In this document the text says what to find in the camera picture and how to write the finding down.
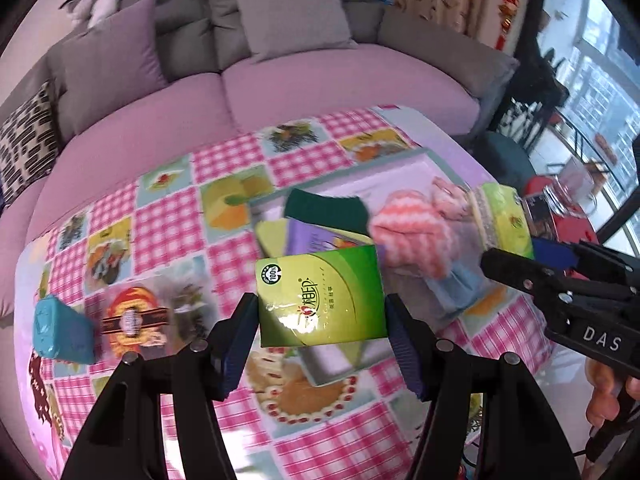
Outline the person right hand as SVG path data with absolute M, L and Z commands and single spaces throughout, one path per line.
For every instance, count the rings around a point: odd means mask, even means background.
M 617 401 L 614 370 L 598 361 L 586 361 L 586 377 L 592 385 L 592 395 L 586 409 L 586 419 L 594 428 L 601 428 L 607 420 L 613 420 L 620 412 Z

